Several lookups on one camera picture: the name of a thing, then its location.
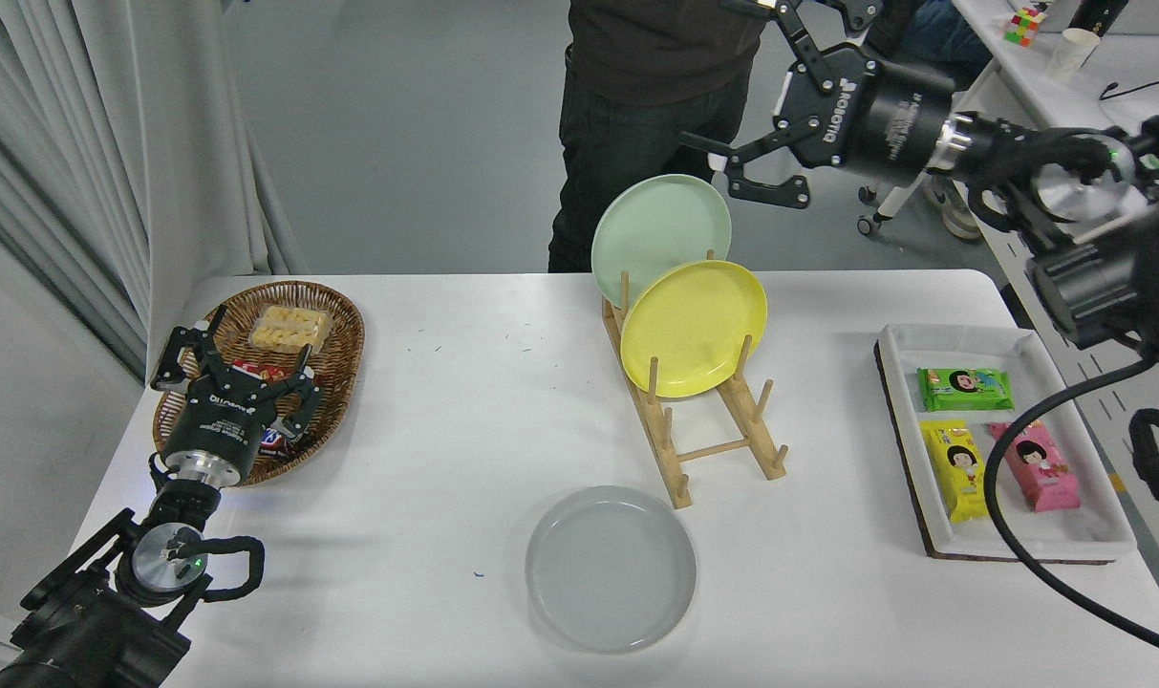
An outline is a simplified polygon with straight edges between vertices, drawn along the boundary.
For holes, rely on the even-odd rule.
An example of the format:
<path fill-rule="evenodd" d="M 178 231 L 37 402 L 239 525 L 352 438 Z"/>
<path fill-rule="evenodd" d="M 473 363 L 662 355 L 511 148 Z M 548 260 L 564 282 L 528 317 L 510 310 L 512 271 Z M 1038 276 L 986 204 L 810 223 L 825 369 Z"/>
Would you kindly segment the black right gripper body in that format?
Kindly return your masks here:
<path fill-rule="evenodd" d="M 828 75 L 796 64 L 774 119 L 806 138 L 790 142 L 806 168 L 832 164 L 906 186 L 927 168 L 952 112 L 952 78 L 866 54 L 824 54 Z"/>

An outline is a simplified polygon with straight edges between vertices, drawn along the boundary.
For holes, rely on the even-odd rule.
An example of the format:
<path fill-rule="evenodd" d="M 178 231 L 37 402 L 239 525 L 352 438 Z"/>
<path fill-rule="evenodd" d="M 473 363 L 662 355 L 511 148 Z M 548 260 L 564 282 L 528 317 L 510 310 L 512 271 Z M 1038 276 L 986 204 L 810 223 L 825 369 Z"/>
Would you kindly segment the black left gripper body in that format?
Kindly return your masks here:
<path fill-rule="evenodd" d="M 262 380 L 242 371 L 196 378 L 187 388 L 187 405 L 165 442 L 162 458 L 205 453 L 249 471 L 267 427 L 277 418 L 274 397 L 257 400 Z"/>

